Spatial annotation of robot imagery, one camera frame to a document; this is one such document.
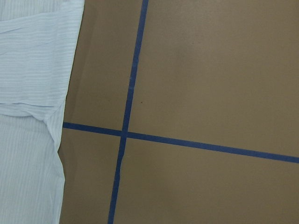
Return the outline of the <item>light blue button-up shirt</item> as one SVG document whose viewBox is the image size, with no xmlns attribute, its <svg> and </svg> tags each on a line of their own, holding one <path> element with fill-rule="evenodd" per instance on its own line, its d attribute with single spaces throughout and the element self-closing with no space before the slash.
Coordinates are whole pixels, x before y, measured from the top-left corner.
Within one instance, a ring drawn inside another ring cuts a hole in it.
<svg viewBox="0 0 299 224">
<path fill-rule="evenodd" d="M 0 221 L 57 224 L 58 155 L 82 0 L 0 3 Z"/>
</svg>

